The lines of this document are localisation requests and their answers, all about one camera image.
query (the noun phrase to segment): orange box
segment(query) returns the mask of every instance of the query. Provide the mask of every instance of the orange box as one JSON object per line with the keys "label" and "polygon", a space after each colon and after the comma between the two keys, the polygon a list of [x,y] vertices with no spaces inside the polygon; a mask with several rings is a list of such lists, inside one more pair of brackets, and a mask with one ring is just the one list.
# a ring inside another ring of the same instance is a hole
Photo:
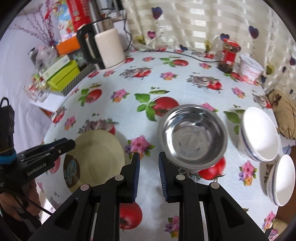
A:
{"label": "orange box", "polygon": [[78,49],[80,49],[80,45],[76,36],[57,45],[57,51],[60,55],[68,54]]}

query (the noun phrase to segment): round table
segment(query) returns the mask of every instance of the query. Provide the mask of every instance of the round table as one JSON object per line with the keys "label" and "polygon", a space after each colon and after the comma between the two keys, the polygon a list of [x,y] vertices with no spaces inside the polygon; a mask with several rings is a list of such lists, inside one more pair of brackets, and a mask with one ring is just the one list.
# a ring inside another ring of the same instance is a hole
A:
{"label": "round table", "polygon": [[[103,129],[118,138],[127,159],[133,151],[140,153],[136,202],[143,220],[135,229],[120,231],[121,240],[178,238],[179,205],[165,203],[161,189],[157,125],[167,110],[181,104],[214,111],[226,126],[228,146],[226,167],[221,164],[217,177],[182,169],[180,173],[204,184],[212,182],[204,178],[217,180],[263,231],[275,218],[278,207],[266,196],[264,182],[271,164],[246,160],[236,148],[243,111],[261,108],[277,126],[271,105],[259,84],[241,82],[237,74],[224,74],[216,63],[198,58],[195,52],[182,50],[133,51],[120,68],[92,72],[65,102],[44,139],[45,143],[63,137],[75,140],[85,131]],[[36,180],[54,208],[71,195],[63,175],[64,157]]]}

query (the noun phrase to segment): hand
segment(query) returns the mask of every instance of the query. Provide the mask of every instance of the hand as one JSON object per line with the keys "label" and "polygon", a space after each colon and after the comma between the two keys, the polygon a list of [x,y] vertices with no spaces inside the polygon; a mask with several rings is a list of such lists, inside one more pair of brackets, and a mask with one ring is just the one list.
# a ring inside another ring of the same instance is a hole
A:
{"label": "hand", "polygon": [[[35,180],[32,180],[30,182],[30,190],[29,194],[27,196],[28,199],[33,201],[34,203],[38,204],[39,206],[41,205],[39,201],[39,194],[36,189],[36,182]],[[22,221],[22,218],[17,214],[16,208],[20,207],[17,201],[13,198],[12,195],[8,193],[2,193],[0,194],[0,204],[3,210],[9,214],[10,216],[14,217],[18,221]],[[28,204],[27,211],[32,214],[33,216],[36,216],[40,213],[40,209],[36,208],[34,205],[31,203]]]}

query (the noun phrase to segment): electric kettle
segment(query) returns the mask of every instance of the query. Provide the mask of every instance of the electric kettle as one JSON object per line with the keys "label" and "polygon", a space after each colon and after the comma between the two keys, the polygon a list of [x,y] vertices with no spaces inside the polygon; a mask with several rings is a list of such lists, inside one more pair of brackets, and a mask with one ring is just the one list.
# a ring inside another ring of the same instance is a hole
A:
{"label": "electric kettle", "polygon": [[82,26],[77,31],[77,39],[86,61],[95,64],[97,69],[113,70],[125,63],[122,44],[111,18]]}

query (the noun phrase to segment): metal bowl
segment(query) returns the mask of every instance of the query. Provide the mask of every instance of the metal bowl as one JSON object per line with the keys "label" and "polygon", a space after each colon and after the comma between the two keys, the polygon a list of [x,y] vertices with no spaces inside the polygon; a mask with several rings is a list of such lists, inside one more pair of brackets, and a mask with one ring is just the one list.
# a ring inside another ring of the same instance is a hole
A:
{"label": "metal bowl", "polygon": [[169,110],[158,125],[158,137],[168,159],[188,170],[215,165],[227,147],[227,132],[221,119],[193,104]]}

